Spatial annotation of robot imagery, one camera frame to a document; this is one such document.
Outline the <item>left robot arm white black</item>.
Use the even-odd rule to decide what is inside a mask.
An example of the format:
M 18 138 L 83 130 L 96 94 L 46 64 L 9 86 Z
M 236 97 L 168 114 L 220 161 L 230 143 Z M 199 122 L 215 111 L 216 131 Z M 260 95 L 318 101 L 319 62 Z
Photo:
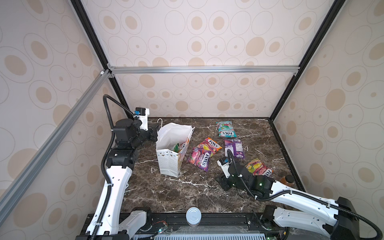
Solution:
M 160 124 L 148 125 L 149 109 L 124 107 L 109 95 L 103 96 L 111 128 L 111 140 L 102 158 L 101 172 L 105 178 L 103 191 L 90 224 L 77 240 L 131 240 L 138 231 L 153 226 L 148 207 L 135 208 L 121 220 L 121 207 L 139 149 L 145 142 L 156 142 Z

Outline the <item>white paper bag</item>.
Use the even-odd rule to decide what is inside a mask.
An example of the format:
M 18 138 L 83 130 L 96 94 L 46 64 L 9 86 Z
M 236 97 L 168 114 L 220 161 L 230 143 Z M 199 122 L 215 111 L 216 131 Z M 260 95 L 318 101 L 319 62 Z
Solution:
M 194 132 L 192 126 L 169 123 L 158 132 L 156 154 L 160 173 L 177 178 Z

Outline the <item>red yellow Fox's packet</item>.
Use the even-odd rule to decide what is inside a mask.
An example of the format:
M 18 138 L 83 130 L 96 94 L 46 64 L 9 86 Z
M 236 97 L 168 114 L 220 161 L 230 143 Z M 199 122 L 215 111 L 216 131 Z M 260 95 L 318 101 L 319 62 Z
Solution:
M 269 177 L 274 171 L 268 168 L 261 160 L 258 158 L 250 161 L 246 165 L 246 169 L 253 176 L 267 176 Z

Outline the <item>yellow green Fox's packet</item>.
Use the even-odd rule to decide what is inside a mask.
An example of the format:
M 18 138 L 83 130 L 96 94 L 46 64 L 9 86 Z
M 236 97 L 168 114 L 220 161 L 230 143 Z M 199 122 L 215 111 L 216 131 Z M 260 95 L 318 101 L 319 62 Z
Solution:
M 187 143 L 182 143 L 182 144 L 175 144 L 172 151 L 175 152 L 175 153 L 179 153 L 181 152 L 185 147 L 186 147 Z

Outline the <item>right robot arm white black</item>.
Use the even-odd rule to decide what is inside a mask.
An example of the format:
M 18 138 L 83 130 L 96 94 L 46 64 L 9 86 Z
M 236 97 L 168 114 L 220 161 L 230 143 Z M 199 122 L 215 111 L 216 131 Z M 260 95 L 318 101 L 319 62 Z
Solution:
M 364 222 L 376 232 L 374 240 L 383 239 L 380 228 L 357 214 L 352 202 L 346 198 L 325 199 L 291 188 L 268 176 L 253 175 L 235 161 L 232 153 L 218 160 L 218 165 L 223 174 L 217 177 L 217 182 L 223 190 L 236 188 L 256 201 L 272 201 L 294 208 L 294 211 L 289 211 L 266 206 L 260 223 L 267 230 L 279 226 L 318 233 L 331 240 L 360 240 L 360 222 Z

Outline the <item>pink Fox's berries packet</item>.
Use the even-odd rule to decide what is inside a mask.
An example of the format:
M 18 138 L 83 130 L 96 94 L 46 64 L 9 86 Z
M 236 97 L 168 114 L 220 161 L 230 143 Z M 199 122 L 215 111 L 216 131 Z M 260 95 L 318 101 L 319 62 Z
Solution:
M 209 170 L 209 160 L 211 158 L 212 152 L 210 150 L 205 150 L 202 148 L 193 148 L 191 155 L 188 157 L 187 162 L 195 165 L 201 170 L 208 172 Z

